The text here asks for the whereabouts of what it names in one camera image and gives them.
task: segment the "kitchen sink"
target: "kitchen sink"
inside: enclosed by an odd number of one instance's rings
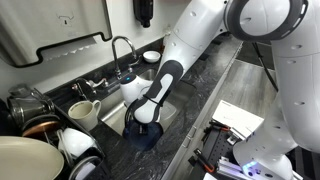
[[[139,75],[142,79],[153,80],[157,71],[149,69]],[[165,132],[174,121],[190,97],[195,93],[193,85],[180,81],[174,90],[167,97],[160,112],[160,124]],[[122,136],[124,129],[124,118],[127,108],[121,90],[118,89],[101,101],[101,110],[98,118]]]

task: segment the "black speckled countertop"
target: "black speckled countertop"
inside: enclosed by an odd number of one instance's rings
[[[160,44],[161,40],[156,41],[139,49],[138,53],[141,54],[146,50],[159,50]],[[113,179],[161,179],[240,45],[241,41],[232,36],[219,37],[205,51],[209,56],[205,60],[198,60],[184,75],[182,80],[195,86],[196,93],[190,97],[176,120],[173,121],[156,146],[150,151],[138,151],[101,121],[98,126],[90,131],[107,156]],[[123,70],[127,67],[128,59],[130,59],[130,56],[125,56],[121,60],[120,67],[124,67]],[[143,62],[134,68],[134,72],[140,74],[150,68],[157,69],[158,66],[159,64]],[[113,64],[109,63],[83,77],[93,80],[109,77],[108,81],[112,82],[115,81],[113,68]],[[73,83],[74,81],[47,93],[55,104],[65,112],[72,104],[80,100],[77,93],[71,90]],[[88,98],[90,100],[102,100],[118,88],[110,87],[111,90],[98,89],[97,95],[89,94]]]

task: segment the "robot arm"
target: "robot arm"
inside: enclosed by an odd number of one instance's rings
[[[225,9],[222,0],[196,0],[189,4],[170,35],[153,84],[133,107],[139,122],[146,124],[159,119],[160,107],[170,91],[210,42],[226,31]]]
[[[165,98],[216,36],[230,31],[246,41],[282,39],[301,22],[302,5],[303,0],[191,1],[170,35],[154,83],[133,107],[135,118],[143,124],[159,120]]]
[[[263,125],[236,144],[234,155],[254,179],[292,179],[285,153],[297,144],[320,152],[318,4],[319,0],[191,1],[170,35],[157,77],[133,107],[136,120],[147,124],[159,119],[167,95],[220,33],[229,31],[245,41],[272,41],[280,91]]]

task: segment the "black cable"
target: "black cable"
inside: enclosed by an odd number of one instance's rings
[[[263,56],[262,56],[261,53],[260,53],[258,44],[257,44],[256,42],[253,42],[253,43],[252,43],[252,46],[253,46],[253,48],[255,49],[255,51],[256,51],[256,53],[257,53],[257,55],[258,55],[258,58],[259,58],[259,60],[260,60],[260,63],[261,63],[261,65],[262,65],[264,71],[266,72],[266,74],[267,74],[267,76],[268,76],[268,78],[269,78],[272,86],[273,86],[274,89],[278,92],[279,89],[278,89],[278,87],[277,87],[277,84],[275,83],[274,79],[273,79],[272,76],[270,75],[268,68],[267,68],[266,65],[264,64]]]

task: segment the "soap dispenser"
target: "soap dispenser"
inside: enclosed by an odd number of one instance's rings
[[[153,18],[153,0],[133,0],[134,14],[144,28],[150,27]]]

